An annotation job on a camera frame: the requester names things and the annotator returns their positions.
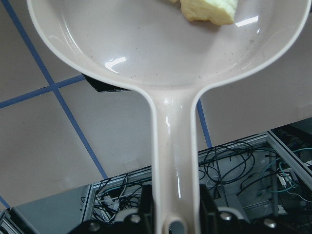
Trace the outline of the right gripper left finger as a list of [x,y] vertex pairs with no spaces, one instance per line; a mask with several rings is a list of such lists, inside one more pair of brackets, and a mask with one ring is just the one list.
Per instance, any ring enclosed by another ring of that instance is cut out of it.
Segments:
[[121,221],[113,225],[104,224],[102,221],[87,220],[70,231],[72,234],[152,234],[154,200],[152,186],[144,185],[138,211],[126,215]]

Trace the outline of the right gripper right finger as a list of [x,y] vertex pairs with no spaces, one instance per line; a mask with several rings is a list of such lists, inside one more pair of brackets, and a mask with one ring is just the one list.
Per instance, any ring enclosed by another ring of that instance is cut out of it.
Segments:
[[205,185],[199,186],[199,221],[202,234],[301,234],[284,220],[265,216],[248,223],[231,207],[218,207]]

